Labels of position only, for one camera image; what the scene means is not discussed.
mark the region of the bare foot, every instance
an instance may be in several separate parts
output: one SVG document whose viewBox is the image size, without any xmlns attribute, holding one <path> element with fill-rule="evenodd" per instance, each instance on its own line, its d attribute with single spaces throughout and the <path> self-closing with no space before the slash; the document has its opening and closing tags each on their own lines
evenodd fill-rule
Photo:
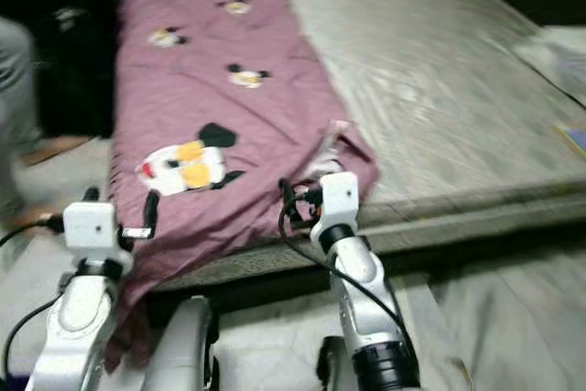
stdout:
<svg viewBox="0 0 586 391">
<path fill-rule="evenodd" d="M 87 136 L 60 136 L 48 139 L 47 145 L 40 150 L 22 156 L 22 161 L 27 167 L 37 165 L 47 159 L 51 159 L 61 153 L 79 147 L 91 138 Z"/>
<path fill-rule="evenodd" d="M 57 212 L 59 211 L 50 206 L 31 206 L 30 208 L 25 208 L 25 210 L 15 215 L 14 217 L 8 218 L 5 221 L 5 225 L 10 231 L 12 231 L 13 229 L 24 226 L 25 224 L 37 222 L 41 220 L 44 215 L 52 215 Z M 33 236 L 38 233 L 38 231 L 39 228 L 33 228 L 27 230 L 23 234 Z"/>
</svg>

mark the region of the cartoon print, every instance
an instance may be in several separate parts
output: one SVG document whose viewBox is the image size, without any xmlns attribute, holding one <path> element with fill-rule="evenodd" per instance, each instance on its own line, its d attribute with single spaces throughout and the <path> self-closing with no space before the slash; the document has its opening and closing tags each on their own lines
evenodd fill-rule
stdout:
<svg viewBox="0 0 586 391">
<path fill-rule="evenodd" d="M 215 123 L 202 128 L 199 139 L 163 147 L 136 167 L 138 178 L 151 190 L 170 196 L 188 190 L 219 190 L 243 171 L 226 172 L 222 148 L 236 143 L 236 133 Z"/>
<path fill-rule="evenodd" d="M 260 87 L 263 79 L 271 76 L 267 71 L 245 71 L 236 63 L 228 65 L 227 70 L 230 72 L 231 82 L 251 89 Z"/>
<path fill-rule="evenodd" d="M 223 7 L 230 14 L 241 15 L 249 13 L 252 6 L 248 2 L 249 0 L 232 0 L 230 2 L 220 2 L 218 6 Z"/>
<path fill-rule="evenodd" d="M 187 37 L 179 36 L 178 27 L 166 27 L 155 31 L 149 38 L 148 43 L 158 48 L 171 48 L 175 45 L 184 45 L 190 41 Z"/>
</svg>

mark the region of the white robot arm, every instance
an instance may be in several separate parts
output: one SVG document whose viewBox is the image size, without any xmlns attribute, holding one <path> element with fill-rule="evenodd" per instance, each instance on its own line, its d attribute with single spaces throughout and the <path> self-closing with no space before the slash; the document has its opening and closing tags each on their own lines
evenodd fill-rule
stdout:
<svg viewBox="0 0 586 391">
<path fill-rule="evenodd" d="M 291 198 L 290 187 L 286 192 Z M 314 212 L 319 219 L 313 222 L 310 238 L 327 256 L 328 263 L 321 265 L 331 271 L 331 287 L 340 302 L 344 335 L 344 343 L 327 338 L 322 347 L 318 372 L 324 389 L 419 388 L 417 356 L 386 284 L 383 264 L 366 238 L 356 235 L 358 179 L 351 172 L 330 174 L 320 179 L 319 189 L 307 194 L 296 199 L 317 205 Z M 290 200 L 286 205 L 294 217 L 298 216 L 296 210 L 290 209 Z M 307 222 L 298 224 L 306 226 Z M 351 361 L 356 376 L 349 379 L 344 366 Z"/>
<path fill-rule="evenodd" d="M 143 228 L 122 229 L 111 203 L 91 189 L 63 213 L 65 242 L 77 271 L 47 318 L 47 340 L 27 391 L 92 391 L 103 370 L 103 348 L 115 328 L 117 283 L 133 266 L 132 243 L 152 237 L 158 195 L 149 193 Z"/>
</svg>

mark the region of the mattress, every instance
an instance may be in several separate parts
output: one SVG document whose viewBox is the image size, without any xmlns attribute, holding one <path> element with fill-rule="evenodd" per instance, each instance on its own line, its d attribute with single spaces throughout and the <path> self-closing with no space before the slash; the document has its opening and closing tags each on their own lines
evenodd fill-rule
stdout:
<svg viewBox="0 0 586 391">
<path fill-rule="evenodd" d="M 497 0 L 290 1 L 378 156 L 359 218 L 375 250 L 586 218 L 586 161 L 556 130 L 584 124 L 586 110 L 513 54 L 537 30 L 516 11 Z M 159 289 L 308 265 L 265 237 Z"/>
</svg>

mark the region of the bedsheet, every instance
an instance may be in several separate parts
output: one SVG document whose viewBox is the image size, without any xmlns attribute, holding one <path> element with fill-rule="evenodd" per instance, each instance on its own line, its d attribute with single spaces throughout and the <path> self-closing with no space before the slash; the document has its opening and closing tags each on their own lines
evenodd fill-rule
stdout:
<svg viewBox="0 0 586 391">
<path fill-rule="evenodd" d="M 110 367 L 149 349 L 151 289 L 277 230 L 278 181 L 350 170 L 374 154 L 349 123 L 288 0 L 124 0 L 112 195 L 123 224 L 161 195 L 156 237 L 121 286 Z"/>
</svg>

